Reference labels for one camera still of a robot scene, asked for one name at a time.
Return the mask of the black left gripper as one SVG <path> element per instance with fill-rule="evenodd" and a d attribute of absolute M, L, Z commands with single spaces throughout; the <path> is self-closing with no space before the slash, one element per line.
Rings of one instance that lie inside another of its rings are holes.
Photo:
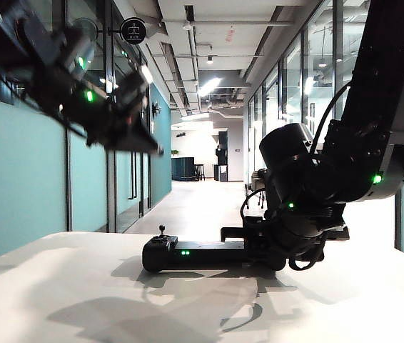
<path fill-rule="evenodd" d="M 96 100 L 102 105 L 96 138 L 110 139 L 108 149 L 163 154 L 163 147 L 154 139 L 139 116 L 145 102 L 143 93 L 109 96 L 101 92 L 96 95 Z"/>

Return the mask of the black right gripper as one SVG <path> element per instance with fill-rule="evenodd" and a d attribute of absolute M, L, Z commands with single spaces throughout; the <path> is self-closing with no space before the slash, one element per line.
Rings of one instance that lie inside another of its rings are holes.
<path fill-rule="evenodd" d="M 227 238 L 244 238 L 247 255 L 254 262 L 266 265 L 269 269 L 283 269 L 286 265 L 286 255 L 273 241 L 271 225 L 262 217 L 246 216 L 243 227 L 222 227 L 221 241 Z"/>

